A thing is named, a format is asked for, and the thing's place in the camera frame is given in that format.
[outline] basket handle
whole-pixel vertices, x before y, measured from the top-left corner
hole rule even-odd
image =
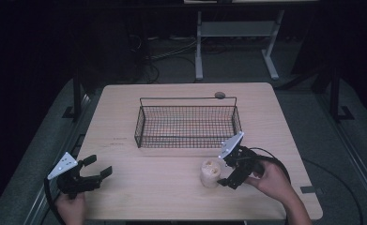
[[[193,99],[219,99],[219,100],[223,100],[223,99],[234,99],[234,106],[237,105],[237,97],[140,97],[140,106],[143,107],[143,100],[193,100]]]

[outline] metal frame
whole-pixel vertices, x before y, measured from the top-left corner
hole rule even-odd
[[[275,21],[261,22],[203,22],[201,11],[197,18],[197,51],[195,53],[195,79],[204,79],[203,62],[201,57],[202,37],[270,37],[267,47],[262,50],[262,56],[268,67],[271,79],[278,80],[279,74],[271,60],[271,52],[279,34],[284,10],[279,10]]]
[[[144,105],[144,99],[155,102]],[[234,100],[234,105],[198,105],[197,100],[201,99],[221,101],[216,97],[140,98],[141,106],[134,136],[137,146],[218,148],[221,142],[241,131],[236,97],[224,98]]]

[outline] human hand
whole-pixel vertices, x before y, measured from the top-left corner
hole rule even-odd
[[[245,183],[254,186],[281,203],[286,203],[297,197],[297,193],[278,165],[265,160],[260,160],[259,163],[265,168],[264,174],[260,175],[254,172],[253,175],[258,178],[248,177]]]
[[[70,199],[69,195],[61,193],[55,205],[60,217],[67,225],[83,225],[86,210],[84,193],[78,193],[75,199]]]

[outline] white metal stand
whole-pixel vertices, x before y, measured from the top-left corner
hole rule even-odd
[[[262,22],[202,22],[201,11],[197,20],[197,51],[195,53],[195,79],[203,80],[203,62],[201,57],[202,37],[270,37],[268,46],[262,50],[271,79],[278,80],[279,75],[270,58],[284,10],[280,10],[275,21]]]

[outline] controller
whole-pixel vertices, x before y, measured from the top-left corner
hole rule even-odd
[[[244,133],[239,132],[238,135],[222,144],[222,154],[219,158],[222,158],[226,162],[226,166],[234,168],[234,170],[229,177],[219,180],[219,184],[236,189],[244,183],[251,173],[263,175],[265,168],[259,163],[259,160],[267,160],[277,164],[290,180],[287,169],[277,158],[260,156],[253,152],[251,148],[240,146],[243,136]]]
[[[100,184],[109,175],[113,173],[113,168],[108,167],[101,171],[99,175],[88,177],[80,176],[80,170],[83,166],[88,166],[97,160],[96,155],[80,160],[76,167],[62,173],[57,178],[57,187],[65,194],[69,195],[70,199],[75,199],[78,193],[92,191],[100,188]]]

